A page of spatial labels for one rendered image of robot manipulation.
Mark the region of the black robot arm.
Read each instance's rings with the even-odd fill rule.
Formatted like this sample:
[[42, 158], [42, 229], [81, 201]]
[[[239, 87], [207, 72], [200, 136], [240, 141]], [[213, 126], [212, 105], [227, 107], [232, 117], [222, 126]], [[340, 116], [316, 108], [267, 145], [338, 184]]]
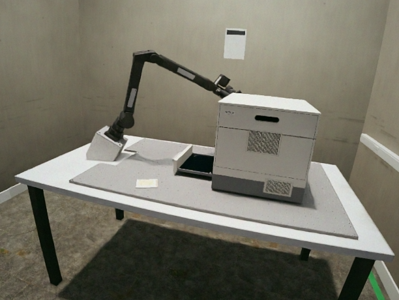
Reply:
[[[117, 142], [123, 138], [123, 131], [125, 128], [132, 128], [134, 126], [134, 108], [138, 94], [141, 73], [145, 62], [156, 63], [158, 66], [182, 76], [208, 91], [212, 91], [217, 96], [222, 95], [221, 93], [224, 90], [222, 87], [226, 87], [230, 81], [229, 78], [221, 74], [214, 82], [212, 82], [208, 80], [208, 78], [197, 74], [196, 72], [180, 65], [179, 63], [176, 63], [175, 61], [172, 61], [161, 54], [158, 55], [154, 50], [134, 52], [123, 111], [120, 113], [120, 116], [117, 116], [117, 119], [114, 121], [113, 125], [111, 125], [109, 129], [104, 132], [104, 135], [114, 142]], [[218, 84], [222, 87], [220, 87]], [[234, 89], [229, 85], [225, 88], [225, 90], [231, 94]]]

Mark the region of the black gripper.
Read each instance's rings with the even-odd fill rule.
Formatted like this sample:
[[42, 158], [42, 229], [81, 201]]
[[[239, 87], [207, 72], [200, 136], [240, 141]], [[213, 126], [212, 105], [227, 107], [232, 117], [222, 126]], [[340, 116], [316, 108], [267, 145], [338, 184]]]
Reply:
[[[235, 93], [236, 91], [234, 90], [233, 91], [233, 93]], [[241, 93], [241, 90], [239, 90], [239, 91], [237, 91], [236, 93]], [[220, 95], [219, 97], [220, 98], [226, 98], [227, 96], [229, 96], [230, 95], [230, 93], [229, 92], [227, 92], [226, 90], [223, 90], [223, 92], [221, 93], [222, 95]]]

